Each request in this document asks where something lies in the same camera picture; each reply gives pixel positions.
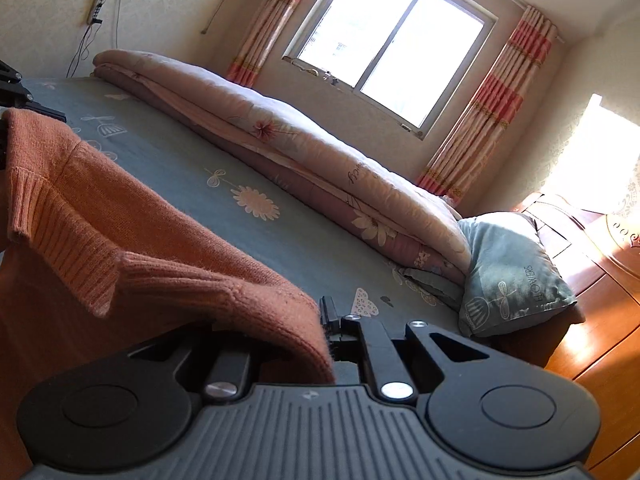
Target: window sill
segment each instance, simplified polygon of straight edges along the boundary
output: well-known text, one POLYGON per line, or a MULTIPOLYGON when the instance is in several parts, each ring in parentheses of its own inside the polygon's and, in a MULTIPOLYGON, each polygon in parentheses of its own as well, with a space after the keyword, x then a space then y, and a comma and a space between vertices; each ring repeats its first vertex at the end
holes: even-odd
POLYGON ((377 101, 374 101, 367 95, 356 90, 355 88, 348 85, 344 81, 341 81, 337 77, 333 77, 331 75, 326 76, 326 73, 324 73, 321 69, 316 68, 315 66, 312 66, 311 64, 305 61, 302 61, 301 59, 295 59, 289 56, 283 56, 282 60, 286 63, 293 65, 294 67, 299 69, 300 72, 306 72, 309 75, 318 78, 318 81, 324 83, 325 85, 332 86, 333 88, 341 92, 348 92, 356 95, 357 97, 362 99, 364 102, 368 103, 369 105, 372 105, 373 107, 377 108, 378 110, 384 112, 386 115, 391 117, 393 120, 395 120, 398 123, 398 125, 404 131, 406 131, 409 134, 412 134, 414 137, 417 137, 420 140, 424 140, 425 137, 427 136, 427 131, 424 131, 423 129, 418 129, 413 124, 409 124, 407 121, 403 120, 400 116, 398 116, 396 113, 391 111, 389 108, 385 107, 384 105, 380 104, 377 101))

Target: red flower print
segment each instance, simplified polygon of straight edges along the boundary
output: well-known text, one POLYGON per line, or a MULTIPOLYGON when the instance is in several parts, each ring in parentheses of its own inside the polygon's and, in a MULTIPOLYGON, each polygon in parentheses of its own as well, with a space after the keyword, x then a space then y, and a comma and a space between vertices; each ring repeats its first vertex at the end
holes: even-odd
POLYGON ((269 142, 276 136, 276 128, 271 122, 258 121, 254 124, 254 136, 262 142, 269 142))

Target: pink quilt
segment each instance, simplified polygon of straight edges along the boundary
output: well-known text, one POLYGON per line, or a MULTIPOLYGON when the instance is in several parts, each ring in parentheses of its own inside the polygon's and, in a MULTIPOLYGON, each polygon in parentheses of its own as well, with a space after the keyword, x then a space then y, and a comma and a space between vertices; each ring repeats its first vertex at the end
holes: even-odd
POLYGON ((109 50, 94 65, 399 265, 463 282, 470 252, 455 211, 295 108, 156 54, 109 50))

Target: window frame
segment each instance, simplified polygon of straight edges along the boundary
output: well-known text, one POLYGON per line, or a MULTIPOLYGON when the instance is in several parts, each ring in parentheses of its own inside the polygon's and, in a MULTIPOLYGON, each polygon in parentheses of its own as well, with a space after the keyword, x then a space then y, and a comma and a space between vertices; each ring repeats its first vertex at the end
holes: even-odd
MULTIPOLYGON (((465 76, 467 70, 473 64, 474 59, 482 49, 482 45, 484 44, 486 39, 489 37, 489 34, 491 33, 491 30, 494 27, 495 22, 497 21, 495 16, 493 16, 487 10, 483 9, 478 4, 472 2, 471 0, 445 0, 445 1, 449 2, 450 4, 456 6, 463 12, 466 12, 467 14, 479 20, 482 23, 482 29, 478 34, 478 37, 476 38, 476 40, 471 45, 471 48, 469 49, 468 53, 463 58, 458 69, 455 71, 454 75, 449 81, 449 84, 447 84, 445 89, 442 91, 442 94, 440 95, 438 100, 435 102, 435 104, 433 105, 433 107, 425 117, 422 124, 412 124, 402 116, 396 114, 394 111, 387 108, 382 103, 376 101, 375 99, 372 99, 371 97, 369 97, 368 95, 362 92, 362 87, 364 86, 367 79, 370 77, 371 73, 375 69, 376 65, 378 64, 378 62, 386 52, 388 46, 394 40, 396 34, 398 33, 398 30, 400 29, 400 27, 402 27, 402 24, 406 20, 409 13, 413 10, 418 0, 411 1, 409 6, 406 8, 405 12, 400 17, 398 23, 389 34, 389 37, 386 39, 385 43, 379 49, 377 54, 373 57, 371 62, 367 65, 366 69, 362 73, 362 76, 358 79, 358 82, 356 83, 355 86, 351 86, 335 77, 334 77, 334 80, 331 82, 333 86, 336 86, 337 88, 340 88, 343 90, 351 91, 353 94, 357 95, 367 103, 375 106, 379 110, 382 110, 387 115, 392 116, 400 124, 400 126, 403 129, 413 133, 416 137, 418 137, 421 140, 424 139, 427 132, 435 124, 439 115, 444 110, 445 106, 447 105, 447 102, 451 99, 452 95, 456 91, 456 88, 458 87, 463 77, 465 76)), ((311 72, 311 73, 318 72, 320 75, 324 73, 324 71, 320 67, 311 65, 311 63, 308 63, 300 59, 299 56, 302 53, 302 50, 304 49, 306 42, 311 38, 312 34, 314 33, 314 30, 316 30, 316 27, 320 23, 320 20, 322 20, 322 17, 325 15, 325 13, 329 9, 329 6, 331 5, 332 2, 333 0, 319 0, 318 4, 316 4, 312 8, 307 19, 303 23, 302 27, 300 27, 300 30, 298 31, 292 43, 289 45, 289 48, 285 52, 284 59, 288 60, 289 62, 292 62, 295 66, 298 66, 299 68, 305 70, 306 72, 311 72)))

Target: window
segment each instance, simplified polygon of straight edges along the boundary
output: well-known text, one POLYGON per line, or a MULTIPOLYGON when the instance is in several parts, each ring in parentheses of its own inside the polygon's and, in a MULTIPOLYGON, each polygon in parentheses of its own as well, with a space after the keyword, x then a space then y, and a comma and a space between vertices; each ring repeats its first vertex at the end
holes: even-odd
POLYGON ((323 0, 289 55, 424 138, 493 24, 463 0, 323 0))

